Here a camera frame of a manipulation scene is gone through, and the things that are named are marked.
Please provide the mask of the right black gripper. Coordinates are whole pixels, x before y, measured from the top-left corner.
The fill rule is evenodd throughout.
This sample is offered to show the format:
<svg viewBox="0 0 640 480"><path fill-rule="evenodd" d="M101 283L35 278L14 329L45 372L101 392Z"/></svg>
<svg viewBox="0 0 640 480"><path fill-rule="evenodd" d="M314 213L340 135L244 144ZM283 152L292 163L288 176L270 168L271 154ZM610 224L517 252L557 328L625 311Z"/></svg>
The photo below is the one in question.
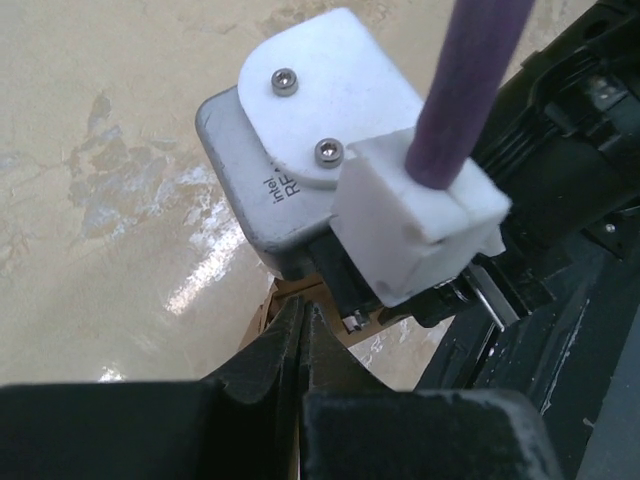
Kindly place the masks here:
<svg viewBox="0 0 640 480"><path fill-rule="evenodd" d="M639 323L638 3L599 1L532 54L474 153L513 200L505 251L380 320L449 320L415 390L520 393L574 479Z"/></svg>

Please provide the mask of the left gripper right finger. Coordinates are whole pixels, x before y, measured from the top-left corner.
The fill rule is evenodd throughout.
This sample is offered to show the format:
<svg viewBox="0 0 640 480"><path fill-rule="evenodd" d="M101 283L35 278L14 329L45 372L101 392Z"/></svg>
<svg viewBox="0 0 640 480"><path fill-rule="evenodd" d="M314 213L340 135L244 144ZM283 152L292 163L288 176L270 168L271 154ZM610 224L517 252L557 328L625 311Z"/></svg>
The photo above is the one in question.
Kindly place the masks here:
<svg viewBox="0 0 640 480"><path fill-rule="evenodd" d="M541 416L509 390L395 391L307 302L300 321L304 479L560 479Z"/></svg>

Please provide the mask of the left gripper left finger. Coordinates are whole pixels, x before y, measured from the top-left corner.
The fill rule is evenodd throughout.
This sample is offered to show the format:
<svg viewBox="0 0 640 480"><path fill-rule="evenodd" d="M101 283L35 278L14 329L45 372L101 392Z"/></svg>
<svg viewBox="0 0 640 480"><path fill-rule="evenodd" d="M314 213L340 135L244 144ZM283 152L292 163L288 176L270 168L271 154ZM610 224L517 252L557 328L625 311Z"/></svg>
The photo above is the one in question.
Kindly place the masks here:
<svg viewBox="0 0 640 480"><path fill-rule="evenodd" d="M5 479L285 479L304 302L199 380L1 390Z"/></svg>

